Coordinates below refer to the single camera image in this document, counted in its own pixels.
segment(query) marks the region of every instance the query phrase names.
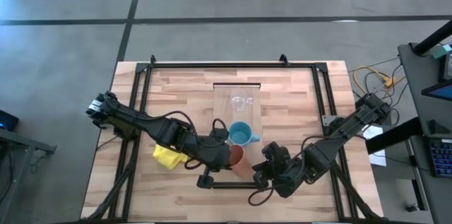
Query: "white paper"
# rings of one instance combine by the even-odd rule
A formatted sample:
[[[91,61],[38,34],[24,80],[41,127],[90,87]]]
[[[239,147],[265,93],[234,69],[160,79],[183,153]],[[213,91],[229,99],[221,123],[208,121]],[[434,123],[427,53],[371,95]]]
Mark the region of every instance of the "white paper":
[[[366,130],[362,135],[367,140],[383,133],[383,128],[380,128],[377,126],[370,126],[368,129],[366,126],[363,128],[363,130]],[[381,150],[381,151],[378,151],[376,153],[369,155],[369,159],[370,159],[371,164],[380,165],[380,166],[384,166],[384,167],[386,166],[386,153],[384,150]]]

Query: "keyboard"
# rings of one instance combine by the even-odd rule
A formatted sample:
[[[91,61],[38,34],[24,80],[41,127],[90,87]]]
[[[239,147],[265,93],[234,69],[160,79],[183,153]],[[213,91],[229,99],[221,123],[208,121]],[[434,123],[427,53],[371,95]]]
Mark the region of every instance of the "keyboard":
[[[430,156],[434,175],[452,177],[452,142],[444,143],[441,139],[430,139]]]

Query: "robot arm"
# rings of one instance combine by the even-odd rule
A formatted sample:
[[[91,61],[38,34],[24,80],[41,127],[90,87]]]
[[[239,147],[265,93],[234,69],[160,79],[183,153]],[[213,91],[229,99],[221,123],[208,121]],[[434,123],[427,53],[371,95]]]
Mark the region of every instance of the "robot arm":
[[[178,153],[205,164],[213,172],[218,172],[228,166],[230,149],[224,142],[227,138],[226,129],[223,137],[198,136],[193,124],[165,116],[151,117],[144,112],[138,112],[118,102],[114,93],[99,94],[86,111],[96,126],[111,124],[114,132],[123,139],[135,139],[138,130],[146,132],[155,142]]]
[[[262,153],[267,161],[255,165],[254,181],[262,189],[272,181],[274,190],[284,198],[306,182],[314,183],[335,164],[339,149],[366,125],[378,123],[387,118],[391,108],[373,94],[365,95],[356,104],[356,111],[346,118],[336,118],[327,129],[327,136],[312,136],[302,144],[300,154],[290,158],[286,147],[272,142]],[[321,138],[304,147],[310,138]]]

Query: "yellow cloth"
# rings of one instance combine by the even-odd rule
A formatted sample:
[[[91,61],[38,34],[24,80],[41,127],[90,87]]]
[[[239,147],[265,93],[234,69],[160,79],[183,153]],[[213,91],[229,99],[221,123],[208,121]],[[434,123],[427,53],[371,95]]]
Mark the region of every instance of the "yellow cloth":
[[[159,145],[155,145],[153,157],[157,162],[164,165],[169,170],[174,169],[179,162],[182,161],[185,163],[189,159],[189,157],[183,153],[176,153]]]

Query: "desk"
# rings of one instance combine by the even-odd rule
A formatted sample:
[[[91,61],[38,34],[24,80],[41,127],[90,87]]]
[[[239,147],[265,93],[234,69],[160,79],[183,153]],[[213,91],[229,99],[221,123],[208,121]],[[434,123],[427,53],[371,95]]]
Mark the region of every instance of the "desk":
[[[405,69],[423,134],[426,136],[432,135],[428,127],[428,122],[431,119],[435,119],[438,123],[452,129],[450,117],[452,114],[452,102],[421,94],[423,89],[438,83],[439,60],[433,59],[431,56],[418,57],[409,48],[407,45],[399,47],[400,61]],[[430,170],[424,140],[426,139],[422,136],[413,136],[410,139],[410,143],[412,144],[417,164],[423,169]],[[450,204],[448,199],[452,198],[452,179],[433,177],[425,171],[420,172],[420,177],[434,222],[438,224],[450,223]]]
[[[128,103],[131,97],[135,68],[136,62],[120,62],[115,71],[111,91],[116,93],[122,103]],[[328,70],[338,114],[347,116],[353,112],[355,101],[345,62],[328,61]],[[193,119],[199,134],[208,134],[214,118],[214,83],[261,83],[259,98],[263,131],[261,138],[264,144],[276,141],[287,146],[293,155],[299,152],[303,138],[321,133],[312,73],[309,69],[153,69],[145,100],[146,112],[156,116],[172,110],[184,111]],[[138,94],[136,109],[141,102],[140,95]],[[325,93],[323,98],[328,110]],[[112,132],[104,130],[98,143],[110,138]],[[89,216],[111,189],[120,145],[120,140],[116,140],[96,153],[81,217]],[[154,141],[148,135],[142,135],[129,221],[337,220],[328,174],[313,185],[303,184],[287,199],[274,194],[264,205],[252,207],[247,204],[252,190],[199,189],[196,181],[203,171],[202,167],[185,170],[179,165],[174,170],[167,170],[154,161],[154,147]],[[372,210],[382,216],[364,142],[353,138],[345,145],[345,151],[352,183]],[[224,182],[229,179],[233,179],[233,176],[226,170],[215,174],[215,180]],[[347,206],[343,189],[341,193],[344,206]],[[118,206],[121,207],[122,196],[119,198]]]
[[[0,223],[9,221],[9,211],[12,206],[16,206],[16,201],[20,188],[25,180],[25,176],[30,168],[30,163],[35,151],[44,151],[46,155],[55,153],[57,146],[51,146],[46,143],[36,141],[15,132],[0,129],[0,182],[8,184],[11,179],[11,186],[8,186],[4,200],[0,204]]]
[[[429,157],[425,148],[424,136],[451,138],[450,134],[433,134],[429,128],[430,120],[435,119],[449,129],[452,128],[450,115],[452,102],[427,97],[422,90],[438,83],[439,60],[430,55],[416,56],[409,45],[398,47],[400,62],[405,70],[411,95],[418,117],[397,126],[382,135],[367,141],[369,153],[374,153],[401,141],[407,141],[410,155],[414,155],[417,165],[424,170],[431,170]],[[449,199],[452,198],[452,179],[437,178],[430,172],[414,168],[416,176],[415,191],[421,210],[428,210],[437,224],[450,223]]]

